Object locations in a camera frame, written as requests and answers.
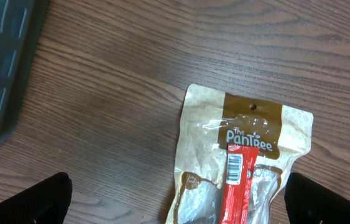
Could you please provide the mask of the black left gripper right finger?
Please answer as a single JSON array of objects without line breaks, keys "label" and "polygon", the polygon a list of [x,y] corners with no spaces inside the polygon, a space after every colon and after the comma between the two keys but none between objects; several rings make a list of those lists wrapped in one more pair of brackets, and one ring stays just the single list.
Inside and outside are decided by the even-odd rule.
[{"label": "black left gripper right finger", "polygon": [[288,178],[284,200],[290,224],[350,224],[350,200],[297,172]]}]

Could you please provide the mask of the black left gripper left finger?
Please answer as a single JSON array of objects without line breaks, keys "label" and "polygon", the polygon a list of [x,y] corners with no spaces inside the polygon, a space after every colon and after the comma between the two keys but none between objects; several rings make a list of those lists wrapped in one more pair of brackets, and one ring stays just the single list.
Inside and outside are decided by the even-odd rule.
[{"label": "black left gripper left finger", "polygon": [[63,224],[71,204],[72,181],[66,172],[0,203],[0,224]]}]

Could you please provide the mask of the red white snack bar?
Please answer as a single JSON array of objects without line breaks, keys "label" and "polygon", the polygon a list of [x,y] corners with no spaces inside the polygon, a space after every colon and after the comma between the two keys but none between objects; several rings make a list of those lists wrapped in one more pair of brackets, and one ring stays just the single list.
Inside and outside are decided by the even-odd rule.
[{"label": "red white snack bar", "polygon": [[252,178],[259,149],[229,145],[220,224],[246,224]]}]

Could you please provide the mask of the white brown snack wrapper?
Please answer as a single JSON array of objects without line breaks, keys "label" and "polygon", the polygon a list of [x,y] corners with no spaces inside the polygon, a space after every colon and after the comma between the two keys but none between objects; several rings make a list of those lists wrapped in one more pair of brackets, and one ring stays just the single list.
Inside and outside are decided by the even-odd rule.
[{"label": "white brown snack wrapper", "polygon": [[246,160],[228,157],[231,144],[256,147],[246,213],[268,223],[270,204],[285,187],[293,163],[311,149],[313,115],[266,100],[192,84],[187,88],[175,155],[175,198],[167,223],[219,223],[227,186],[240,183]]}]

